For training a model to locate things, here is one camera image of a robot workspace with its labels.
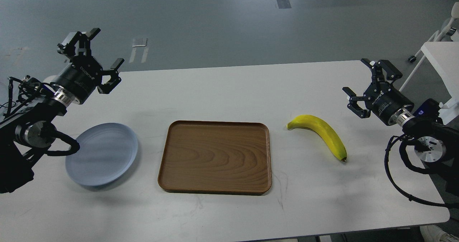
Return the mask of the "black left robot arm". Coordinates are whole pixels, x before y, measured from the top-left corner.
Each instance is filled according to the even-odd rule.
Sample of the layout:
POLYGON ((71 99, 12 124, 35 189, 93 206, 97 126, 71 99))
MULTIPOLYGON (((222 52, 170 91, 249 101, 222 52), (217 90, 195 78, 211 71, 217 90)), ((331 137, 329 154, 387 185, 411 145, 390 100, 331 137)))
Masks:
POLYGON ((26 76, 9 77, 8 102, 1 121, 0 191, 12 193, 33 180, 33 166, 44 155, 75 154, 79 143, 59 132, 53 119, 67 113, 71 103, 83 104, 98 90, 109 94, 121 82, 118 58, 108 70, 92 56, 91 41, 99 28, 71 32, 57 45, 70 62, 50 83, 26 76))

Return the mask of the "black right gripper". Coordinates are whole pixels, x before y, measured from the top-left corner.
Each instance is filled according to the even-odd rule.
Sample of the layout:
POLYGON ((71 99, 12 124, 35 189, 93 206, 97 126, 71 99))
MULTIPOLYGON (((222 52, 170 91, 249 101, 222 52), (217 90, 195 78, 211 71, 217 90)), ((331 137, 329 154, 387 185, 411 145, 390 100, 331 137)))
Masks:
POLYGON ((414 103, 393 87, 393 83, 401 79, 403 74, 389 60, 370 61, 367 58, 361 62, 370 69, 372 82, 363 96, 357 96, 349 87, 342 90, 349 97, 347 107, 360 118, 369 118, 374 113, 386 126, 395 125, 394 114, 402 108, 411 111, 414 103), (358 105, 365 101, 364 109, 358 105))

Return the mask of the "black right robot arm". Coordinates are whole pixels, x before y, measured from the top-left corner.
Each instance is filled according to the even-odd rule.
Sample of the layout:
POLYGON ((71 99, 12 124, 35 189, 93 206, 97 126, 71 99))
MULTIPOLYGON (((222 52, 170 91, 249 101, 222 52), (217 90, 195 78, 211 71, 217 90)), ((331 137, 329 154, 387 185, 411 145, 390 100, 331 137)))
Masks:
POLYGON ((458 130, 446 126, 439 116, 440 104, 426 100, 416 111, 414 103, 394 87, 403 74, 389 60, 361 62, 369 68, 372 80, 358 96, 349 87, 347 107, 360 118, 372 114, 386 126, 399 125, 399 153, 405 166, 420 174, 436 174, 446 181, 446 192, 458 195, 458 130))

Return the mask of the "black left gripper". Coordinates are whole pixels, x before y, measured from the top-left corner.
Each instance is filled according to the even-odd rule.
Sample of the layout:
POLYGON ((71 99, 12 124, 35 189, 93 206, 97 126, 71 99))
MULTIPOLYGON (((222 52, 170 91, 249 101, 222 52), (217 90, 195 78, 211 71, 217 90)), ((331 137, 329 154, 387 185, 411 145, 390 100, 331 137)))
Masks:
POLYGON ((102 66, 92 56, 91 41, 100 31, 100 28, 93 28, 88 32, 70 32, 57 44, 57 52, 66 56, 69 64, 53 79, 53 85, 74 95, 79 105, 85 103, 96 87, 99 94, 110 94, 121 82, 119 68, 125 59, 116 59, 109 70, 102 71, 102 66), (110 78, 101 84, 102 76, 110 78))

